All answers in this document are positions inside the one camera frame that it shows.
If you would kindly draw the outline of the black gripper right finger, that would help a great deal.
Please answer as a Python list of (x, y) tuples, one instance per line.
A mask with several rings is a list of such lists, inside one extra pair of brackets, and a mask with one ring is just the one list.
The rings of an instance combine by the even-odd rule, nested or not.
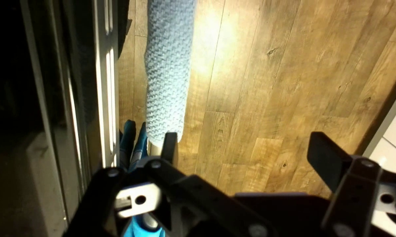
[(306, 159), (331, 192), (337, 188), (352, 162), (352, 158), (322, 132), (310, 134)]

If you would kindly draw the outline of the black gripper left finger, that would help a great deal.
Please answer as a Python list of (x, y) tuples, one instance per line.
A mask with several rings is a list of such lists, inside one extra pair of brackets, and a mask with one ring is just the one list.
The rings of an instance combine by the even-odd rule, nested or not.
[(168, 132), (165, 134), (163, 146), (161, 150), (161, 158), (172, 165), (178, 154), (178, 140), (175, 132)]

